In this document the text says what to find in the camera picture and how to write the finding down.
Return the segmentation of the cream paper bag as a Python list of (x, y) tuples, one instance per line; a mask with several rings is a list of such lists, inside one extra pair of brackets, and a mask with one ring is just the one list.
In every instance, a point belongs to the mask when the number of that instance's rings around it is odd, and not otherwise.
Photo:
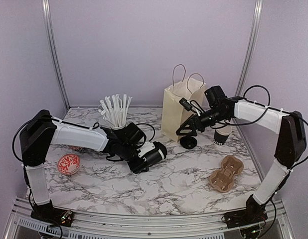
[(174, 142), (178, 142), (180, 136), (176, 135), (176, 130), (190, 117), (193, 112), (187, 111), (179, 101), (185, 98), (188, 101), (195, 100), (198, 105), (202, 105), (204, 92), (207, 89), (204, 79), (201, 81), (193, 76), (201, 76), (193, 73), (186, 77), (183, 74), (182, 80), (175, 82), (164, 89), (163, 107), (161, 118), (161, 133)]

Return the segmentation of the black paper coffee cup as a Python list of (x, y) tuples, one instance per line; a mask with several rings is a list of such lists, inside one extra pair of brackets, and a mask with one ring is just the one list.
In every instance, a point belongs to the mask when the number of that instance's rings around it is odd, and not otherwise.
[(165, 155), (160, 148), (155, 148), (144, 155), (144, 159), (148, 167), (157, 164), (161, 160), (165, 159)]

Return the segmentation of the black cup lid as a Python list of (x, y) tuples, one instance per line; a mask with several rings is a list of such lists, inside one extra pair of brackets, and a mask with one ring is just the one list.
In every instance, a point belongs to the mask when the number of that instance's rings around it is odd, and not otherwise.
[(182, 137), (179, 143), (185, 149), (193, 149), (197, 146), (197, 140), (192, 136)]
[(167, 148), (161, 142), (158, 142), (158, 141), (154, 141), (153, 144), (154, 144), (156, 150), (160, 153), (161, 158), (166, 159)]

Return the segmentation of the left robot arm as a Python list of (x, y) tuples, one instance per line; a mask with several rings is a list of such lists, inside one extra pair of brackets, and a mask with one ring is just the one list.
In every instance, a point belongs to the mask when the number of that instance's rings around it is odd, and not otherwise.
[(82, 147), (108, 154), (107, 160), (117, 156), (127, 162), (130, 170), (139, 174), (166, 157), (166, 148), (160, 142), (144, 141), (146, 135), (139, 127), (130, 123), (120, 129), (111, 129), (94, 124), (93, 127), (74, 124), (53, 117), (48, 110), (41, 110), (31, 120), (25, 122), (15, 133), (12, 143), (19, 138), (25, 181), (33, 196), (38, 212), (46, 221), (57, 218), (49, 196), (44, 163), (50, 145), (62, 144)]

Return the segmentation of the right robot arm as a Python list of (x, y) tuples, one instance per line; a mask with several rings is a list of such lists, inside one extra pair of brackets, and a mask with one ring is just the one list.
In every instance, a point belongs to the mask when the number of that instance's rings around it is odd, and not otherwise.
[(243, 120), (243, 126), (260, 125), (278, 135), (273, 164), (258, 189), (246, 201), (237, 218), (253, 223), (265, 211), (266, 204), (286, 183), (292, 170), (300, 165), (307, 147), (305, 126), (300, 112), (287, 112), (245, 97), (227, 97), (220, 86), (205, 91), (210, 109), (191, 115), (177, 129), (178, 136), (196, 136), (217, 123), (229, 125), (231, 119)]

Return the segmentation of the black cup holding straws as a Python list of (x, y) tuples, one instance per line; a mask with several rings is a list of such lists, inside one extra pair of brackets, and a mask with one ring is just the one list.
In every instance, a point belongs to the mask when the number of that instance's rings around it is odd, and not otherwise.
[(123, 124), (122, 126), (111, 126), (110, 129), (112, 130), (121, 130), (124, 129), (126, 127), (126, 123)]

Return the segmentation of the white wrapped straws bundle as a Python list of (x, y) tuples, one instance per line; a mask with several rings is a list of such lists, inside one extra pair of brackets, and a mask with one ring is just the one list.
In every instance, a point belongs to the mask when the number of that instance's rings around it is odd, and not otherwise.
[(127, 122), (127, 114), (133, 97), (123, 94), (105, 96), (99, 100), (99, 113), (107, 122), (109, 127), (122, 126)]

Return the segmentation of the brown cardboard cup carrier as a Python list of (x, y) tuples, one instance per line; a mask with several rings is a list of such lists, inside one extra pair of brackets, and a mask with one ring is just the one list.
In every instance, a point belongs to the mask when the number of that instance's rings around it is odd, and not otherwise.
[(244, 164), (235, 156), (228, 155), (221, 162), (220, 169), (215, 170), (208, 178), (211, 187), (220, 193), (226, 193), (233, 188), (235, 177), (240, 175)]

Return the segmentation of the red patterned bowl dark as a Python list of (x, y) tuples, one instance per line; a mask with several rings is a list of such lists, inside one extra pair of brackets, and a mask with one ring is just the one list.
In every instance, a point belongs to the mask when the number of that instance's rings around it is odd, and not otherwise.
[(69, 148), (73, 151), (77, 151), (77, 152), (81, 152), (84, 151), (85, 148), (84, 147), (78, 147), (78, 146), (69, 146)]

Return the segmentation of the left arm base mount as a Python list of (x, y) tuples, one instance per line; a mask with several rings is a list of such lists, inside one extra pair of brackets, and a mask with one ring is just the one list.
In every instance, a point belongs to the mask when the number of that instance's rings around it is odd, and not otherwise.
[(55, 225), (71, 227), (74, 213), (71, 210), (55, 208), (50, 200), (44, 205), (32, 204), (31, 217)]

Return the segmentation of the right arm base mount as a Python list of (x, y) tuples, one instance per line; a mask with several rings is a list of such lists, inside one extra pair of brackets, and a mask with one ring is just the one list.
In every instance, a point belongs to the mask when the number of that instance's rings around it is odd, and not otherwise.
[(258, 204), (251, 195), (246, 201), (245, 209), (225, 213), (222, 222), (231, 229), (265, 221), (268, 219), (265, 206), (265, 204)]

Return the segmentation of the front aluminium rail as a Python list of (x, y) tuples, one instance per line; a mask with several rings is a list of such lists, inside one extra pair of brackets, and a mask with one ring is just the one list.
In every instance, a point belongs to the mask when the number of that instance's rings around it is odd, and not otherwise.
[(294, 235), (281, 201), (268, 204), (268, 218), (242, 227), (228, 228), (223, 212), (178, 215), (112, 215), (74, 210), (71, 227), (49, 227), (31, 218), (27, 200), (17, 198), (3, 233), (5, 239), (293, 239)]

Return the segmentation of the right aluminium frame post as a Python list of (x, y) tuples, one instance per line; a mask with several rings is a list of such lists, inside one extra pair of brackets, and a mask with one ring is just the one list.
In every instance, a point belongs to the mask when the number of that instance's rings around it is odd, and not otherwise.
[(248, 72), (251, 65), (252, 56), (257, 44), (257, 38), (259, 34), (259, 27), (261, 22), (261, 14), (263, 9), (263, 0), (255, 0), (251, 30), (247, 43), (246, 53), (238, 81), (238, 85), (236, 87), (235, 95), (241, 95), (244, 89), (244, 85), (247, 82)]

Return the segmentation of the aluminium frame post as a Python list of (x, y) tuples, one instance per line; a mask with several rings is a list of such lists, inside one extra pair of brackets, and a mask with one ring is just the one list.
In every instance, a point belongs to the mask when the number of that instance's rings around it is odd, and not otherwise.
[(49, 45), (49, 49), (51, 53), (51, 59), (52, 59), (52, 64), (53, 64), (53, 68), (54, 68), (55, 75), (56, 75), (57, 84), (60, 90), (60, 94), (61, 94), (64, 107), (66, 110), (69, 110), (70, 103), (69, 103), (69, 99), (67, 96), (67, 92), (66, 92), (66, 88), (65, 88), (65, 84), (64, 84), (64, 80), (62, 76), (62, 71), (61, 71), (61, 67), (60, 67), (60, 63), (58, 59), (49, 0), (42, 1), (42, 9), (43, 9), (43, 17), (44, 17), (44, 23), (45, 23), (45, 28), (46, 28), (47, 40), (48, 40), (48, 45)]
[(235, 95), (241, 95), (244, 89), (244, 85), (247, 82), (248, 72), (251, 65), (252, 56), (257, 44), (257, 38), (259, 34), (259, 27), (261, 22), (261, 14), (263, 9), (263, 0), (255, 0), (251, 30), (247, 43), (246, 53), (238, 81), (238, 85), (236, 87)]

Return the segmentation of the left aluminium frame post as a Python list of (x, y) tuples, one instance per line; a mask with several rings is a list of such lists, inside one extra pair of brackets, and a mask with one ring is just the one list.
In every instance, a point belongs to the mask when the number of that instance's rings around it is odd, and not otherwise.
[(47, 40), (48, 40), (48, 45), (49, 45), (49, 49), (51, 53), (51, 59), (52, 59), (52, 64), (53, 64), (53, 68), (54, 68), (55, 75), (56, 75), (57, 84), (60, 90), (60, 94), (61, 94), (64, 107), (66, 110), (69, 110), (70, 103), (69, 103), (69, 99), (67, 96), (67, 92), (66, 92), (66, 88), (65, 88), (65, 84), (64, 84), (64, 80), (62, 76), (62, 71), (61, 71), (61, 67), (60, 67), (60, 63), (58, 59), (49, 0), (42, 1), (42, 9), (43, 9), (43, 17), (44, 17), (44, 23), (45, 23), (45, 28), (46, 28)]

